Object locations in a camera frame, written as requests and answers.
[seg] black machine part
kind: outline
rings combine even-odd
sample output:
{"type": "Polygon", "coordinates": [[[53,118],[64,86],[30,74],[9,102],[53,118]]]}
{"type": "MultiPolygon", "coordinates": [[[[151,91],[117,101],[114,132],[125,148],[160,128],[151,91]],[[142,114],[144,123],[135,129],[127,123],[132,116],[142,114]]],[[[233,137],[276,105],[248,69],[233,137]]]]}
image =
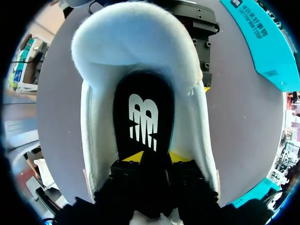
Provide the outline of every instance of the black machine part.
{"type": "Polygon", "coordinates": [[[195,3],[174,2],[176,4],[173,4],[169,10],[182,22],[193,39],[203,73],[203,84],[205,87],[210,87],[212,74],[210,72],[211,43],[209,42],[209,36],[220,31],[215,13],[212,9],[195,3]]]}

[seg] black insole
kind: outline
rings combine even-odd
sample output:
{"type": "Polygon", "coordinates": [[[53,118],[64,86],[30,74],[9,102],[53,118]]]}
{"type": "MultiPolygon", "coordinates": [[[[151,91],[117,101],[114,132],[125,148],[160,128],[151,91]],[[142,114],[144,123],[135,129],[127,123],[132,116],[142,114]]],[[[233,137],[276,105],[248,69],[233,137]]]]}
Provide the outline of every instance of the black insole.
{"type": "Polygon", "coordinates": [[[119,158],[144,151],[133,201],[135,210],[149,218],[168,216],[173,209],[165,173],[173,120],[173,91],[157,74],[135,72],[118,84],[113,122],[119,158]]]}
{"type": "Polygon", "coordinates": [[[119,158],[140,151],[168,153],[174,120],[174,97],[157,74],[134,72],[117,86],[113,123],[119,158]]]}

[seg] white sneaker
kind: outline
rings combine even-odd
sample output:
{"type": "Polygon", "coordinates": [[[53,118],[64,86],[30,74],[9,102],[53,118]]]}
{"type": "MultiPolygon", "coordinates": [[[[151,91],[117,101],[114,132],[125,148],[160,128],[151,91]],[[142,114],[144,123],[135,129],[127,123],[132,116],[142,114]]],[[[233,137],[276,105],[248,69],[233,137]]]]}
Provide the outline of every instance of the white sneaker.
{"type": "MultiPolygon", "coordinates": [[[[171,87],[174,123],[168,150],[181,158],[194,159],[212,189],[218,191],[199,59],[190,35],[173,15],[147,2],[107,6],[82,23],[71,50],[84,80],[82,147],[91,196],[101,188],[111,164],[119,158],[113,122],[116,87],[137,70],[155,71],[171,87]]],[[[128,127],[124,133],[129,135],[132,130],[128,127]]],[[[140,138],[141,143],[149,145],[140,138]]]]}

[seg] shoe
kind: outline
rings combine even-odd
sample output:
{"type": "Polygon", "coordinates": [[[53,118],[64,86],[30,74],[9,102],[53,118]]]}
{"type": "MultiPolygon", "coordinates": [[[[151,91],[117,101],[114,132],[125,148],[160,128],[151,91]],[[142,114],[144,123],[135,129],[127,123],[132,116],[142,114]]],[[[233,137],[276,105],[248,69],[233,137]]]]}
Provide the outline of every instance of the shoe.
{"type": "MultiPolygon", "coordinates": [[[[116,96],[122,97],[117,87],[126,79],[131,79],[132,86],[129,87],[135,84],[138,91],[144,87],[153,94],[161,91],[147,76],[155,76],[169,87],[172,95],[166,97],[160,93],[161,98],[174,99],[174,116],[165,117],[167,130],[171,127],[170,121],[173,121],[170,139],[160,139],[165,143],[163,154],[169,152],[178,158],[194,159],[209,186],[218,191],[206,96],[201,81],[203,74],[193,41],[179,20],[147,2],[110,5],[95,12],[80,25],[72,40],[71,51],[75,67],[83,78],[82,148],[92,196],[102,187],[109,176],[110,166],[117,159],[130,157],[136,152],[138,155],[140,150],[158,153],[161,143],[153,122],[157,119],[156,109],[152,107],[155,100],[150,99],[152,102],[146,103],[146,97],[131,93],[137,94],[133,95],[133,99],[140,105],[152,105],[150,112],[143,109],[146,115],[142,115],[144,118],[151,117],[152,129],[148,126],[145,129],[139,120],[131,117],[135,113],[131,114],[130,110],[141,111],[138,106],[135,107],[136,104],[134,109],[129,109],[131,94],[124,93],[122,102],[119,102],[124,104],[124,110],[115,114],[116,96]],[[117,120],[123,124],[122,129],[118,129],[117,120]],[[139,133],[145,130],[147,135],[139,133]],[[131,144],[137,142],[138,133],[136,146],[139,149],[133,149],[131,144]]],[[[170,110],[170,107],[171,102],[166,101],[165,110],[170,110]]],[[[171,115],[158,111],[158,122],[164,113],[171,115]]]]}

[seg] gray surface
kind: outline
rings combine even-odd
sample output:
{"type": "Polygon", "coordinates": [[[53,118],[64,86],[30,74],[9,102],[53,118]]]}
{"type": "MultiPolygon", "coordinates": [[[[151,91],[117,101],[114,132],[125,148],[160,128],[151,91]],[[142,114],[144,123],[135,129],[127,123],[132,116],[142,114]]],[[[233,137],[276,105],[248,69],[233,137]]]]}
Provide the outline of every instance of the gray surface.
{"type": "MultiPolygon", "coordinates": [[[[210,38],[213,78],[207,100],[223,206],[267,175],[281,135],[283,100],[281,92],[255,72],[246,41],[223,5],[218,0],[197,2],[215,11],[221,28],[210,38]]],[[[37,95],[41,148],[70,203],[75,196],[89,198],[80,130],[82,79],[70,57],[71,37],[87,16],[86,7],[75,9],[55,36],[43,63],[37,95]]]]}

